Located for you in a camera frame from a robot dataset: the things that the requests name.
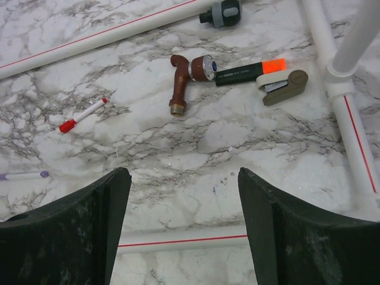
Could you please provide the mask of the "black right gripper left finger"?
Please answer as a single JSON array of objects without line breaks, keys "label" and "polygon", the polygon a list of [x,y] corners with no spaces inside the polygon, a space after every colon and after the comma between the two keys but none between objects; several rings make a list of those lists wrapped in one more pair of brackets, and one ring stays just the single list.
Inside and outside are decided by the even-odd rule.
[{"label": "black right gripper left finger", "polygon": [[131,175],[92,184],[1,223],[1,284],[109,284]]}]

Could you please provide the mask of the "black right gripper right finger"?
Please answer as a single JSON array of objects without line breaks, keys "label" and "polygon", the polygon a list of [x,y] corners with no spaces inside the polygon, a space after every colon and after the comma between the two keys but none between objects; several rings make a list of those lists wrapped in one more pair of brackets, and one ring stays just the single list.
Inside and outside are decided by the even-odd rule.
[{"label": "black right gripper right finger", "polygon": [[258,284],[378,284],[379,224],[336,214],[247,168],[239,196]]}]

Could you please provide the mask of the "brown water faucet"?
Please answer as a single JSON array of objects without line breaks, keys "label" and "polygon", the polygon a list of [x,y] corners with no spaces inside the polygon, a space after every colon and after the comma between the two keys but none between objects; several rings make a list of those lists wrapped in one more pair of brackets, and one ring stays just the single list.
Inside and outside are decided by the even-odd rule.
[{"label": "brown water faucet", "polygon": [[172,55],[170,63],[176,68],[173,85],[173,96],[169,101],[170,114],[182,116],[186,110],[185,91],[191,81],[213,81],[217,64],[211,55],[204,55],[188,61],[182,55]]}]

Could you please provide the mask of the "purple white marker pen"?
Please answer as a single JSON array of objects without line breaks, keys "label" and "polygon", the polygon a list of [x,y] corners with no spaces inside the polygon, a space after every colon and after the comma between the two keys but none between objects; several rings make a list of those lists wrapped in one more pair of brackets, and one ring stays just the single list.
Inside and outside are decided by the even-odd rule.
[{"label": "purple white marker pen", "polygon": [[38,172],[1,173],[1,181],[17,181],[25,179],[40,179],[49,177],[46,170]]}]

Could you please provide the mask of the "red white marker pen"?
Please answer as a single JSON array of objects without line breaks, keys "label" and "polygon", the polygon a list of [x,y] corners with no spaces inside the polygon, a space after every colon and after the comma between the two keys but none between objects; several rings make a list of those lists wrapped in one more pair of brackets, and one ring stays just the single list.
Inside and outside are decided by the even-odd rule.
[{"label": "red white marker pen", "polygon": [[95,112],[97,109],[99,109],[100,107],[102,107],[103,105],[105,105],[107,102],[108,102],[108,99],[106,99],[106,98],[102,98],[101,100],[95,102],[90,107],[88,107],[86,110],[84,110],[83,112],[81,112],[74,119],[68,120],[68,121],[64,122],[62,125],[60,125],[59,126],[59,130],[62,133],[69,132],[70,130],[72,130],[75,127],[75,125],[77,123],[79,123],[79,121],[83,120],[85,117],[87,117],[88,115],[90,115],[93,112]]}]

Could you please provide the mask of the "beige mini stapler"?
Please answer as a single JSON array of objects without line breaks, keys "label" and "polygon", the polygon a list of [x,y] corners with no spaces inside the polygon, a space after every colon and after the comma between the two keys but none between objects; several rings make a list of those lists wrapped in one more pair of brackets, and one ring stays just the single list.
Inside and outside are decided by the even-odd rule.
[{"label": "beige mini stapler", "polygon": [[273,106],[295,96],[301,95],[308,83],[309,75],[302,69],[264,74],[256,79],[258,88],[265,93],[264,106]]}]

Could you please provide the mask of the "black orange highlighter marker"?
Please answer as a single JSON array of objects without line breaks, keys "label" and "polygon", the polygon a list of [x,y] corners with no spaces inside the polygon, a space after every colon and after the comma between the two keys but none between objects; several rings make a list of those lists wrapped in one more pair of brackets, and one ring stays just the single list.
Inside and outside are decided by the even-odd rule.
[{"label": "black orange highlighter marker", "polygon": [[214,81],[218,87],[250,83],[261,75],[284,71],[286,68],[284,58],[273,59],[216,72]]}]

